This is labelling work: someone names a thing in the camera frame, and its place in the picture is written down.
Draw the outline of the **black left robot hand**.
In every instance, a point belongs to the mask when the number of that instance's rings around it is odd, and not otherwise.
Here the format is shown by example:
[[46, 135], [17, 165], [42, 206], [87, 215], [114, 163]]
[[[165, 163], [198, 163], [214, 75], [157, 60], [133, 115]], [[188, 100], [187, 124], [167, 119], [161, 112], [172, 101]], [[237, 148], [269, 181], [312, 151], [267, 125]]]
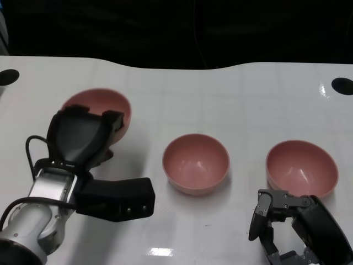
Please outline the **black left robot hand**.
[[89, 171], [111, 159], [113, 139], [124, 126], [124, 113], [107, 110], [101, 115], [73, 105], [58, 111], [48, 132], [49, 157]]

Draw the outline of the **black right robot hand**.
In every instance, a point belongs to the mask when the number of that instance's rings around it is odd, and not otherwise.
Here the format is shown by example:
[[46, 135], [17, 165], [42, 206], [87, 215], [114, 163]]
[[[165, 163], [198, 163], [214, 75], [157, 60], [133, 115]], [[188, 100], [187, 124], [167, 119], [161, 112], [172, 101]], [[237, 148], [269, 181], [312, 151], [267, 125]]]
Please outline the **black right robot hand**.
[[[305, 244], [302, 255], [279, 254], [272, 223], [292, 218], [292, 228]], [[269, 264], [352, 264], [352, 248], [342, 229], [315, 195], [294, 196], [285, 190], [260, 189], [249, 229], [259, 239]]]

